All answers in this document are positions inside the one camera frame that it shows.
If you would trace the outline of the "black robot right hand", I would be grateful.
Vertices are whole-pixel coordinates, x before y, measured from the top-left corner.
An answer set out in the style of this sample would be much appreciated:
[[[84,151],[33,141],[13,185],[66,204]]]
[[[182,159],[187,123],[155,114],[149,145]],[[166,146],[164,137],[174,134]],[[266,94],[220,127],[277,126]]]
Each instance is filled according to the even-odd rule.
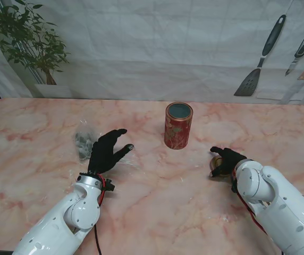
[[[210,151],[217,153],[222,158],[222,163],[212,170],[211,177],[230,175],[240,161],[247,159],[246,156],[230,148],[222,149],[213,146],[211,147]]]

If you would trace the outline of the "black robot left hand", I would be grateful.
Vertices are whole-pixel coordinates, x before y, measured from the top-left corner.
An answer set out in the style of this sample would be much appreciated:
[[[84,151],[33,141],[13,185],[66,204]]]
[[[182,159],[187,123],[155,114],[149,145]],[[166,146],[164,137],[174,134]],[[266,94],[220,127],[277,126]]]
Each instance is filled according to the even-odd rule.
[[[94,142],[89,159],[88,174],[102,174],[111,170],[134,148],[133,144],[126,144],[122,149],[114,152],[118,138],[126,133],[126,129],[112,130]]]

